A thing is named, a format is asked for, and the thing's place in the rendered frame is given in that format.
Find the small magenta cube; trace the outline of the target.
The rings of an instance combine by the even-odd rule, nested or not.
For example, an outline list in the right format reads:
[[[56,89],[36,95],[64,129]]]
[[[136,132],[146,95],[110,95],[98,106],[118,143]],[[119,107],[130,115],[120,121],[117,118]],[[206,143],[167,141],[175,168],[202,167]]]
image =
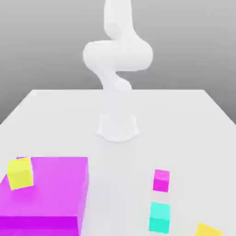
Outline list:
[[[153,180],[153,190],[167,193],[169,190],[170,172],[165,170],[155,170]]]

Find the small cyan cube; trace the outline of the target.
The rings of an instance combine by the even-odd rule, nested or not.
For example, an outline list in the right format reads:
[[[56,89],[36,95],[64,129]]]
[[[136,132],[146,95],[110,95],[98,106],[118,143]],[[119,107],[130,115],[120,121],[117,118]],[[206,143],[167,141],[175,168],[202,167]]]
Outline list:
[[[169,204],[151,202],[149,230],[158,233],[169,233],[171,206]]]

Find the small yellow cube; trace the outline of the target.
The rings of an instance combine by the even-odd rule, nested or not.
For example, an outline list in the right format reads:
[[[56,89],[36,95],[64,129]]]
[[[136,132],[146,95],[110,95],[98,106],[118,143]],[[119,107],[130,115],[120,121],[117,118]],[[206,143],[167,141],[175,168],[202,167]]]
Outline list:
[[[31,158],[25,157],[10,160],[7,166],[7,177],[11,190],[33,186]]]
[[[199,223],[195,236],[222,236],[222,231],[217,230],[206,224]]]

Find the large magenta box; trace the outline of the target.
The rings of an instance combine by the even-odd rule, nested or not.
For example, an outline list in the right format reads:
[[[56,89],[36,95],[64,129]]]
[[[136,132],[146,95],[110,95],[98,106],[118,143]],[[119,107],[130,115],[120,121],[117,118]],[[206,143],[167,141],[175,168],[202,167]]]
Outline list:
[[[86,157],[33,157],[34,185],[0,183],[0,236],[80,236],[89,186]]]

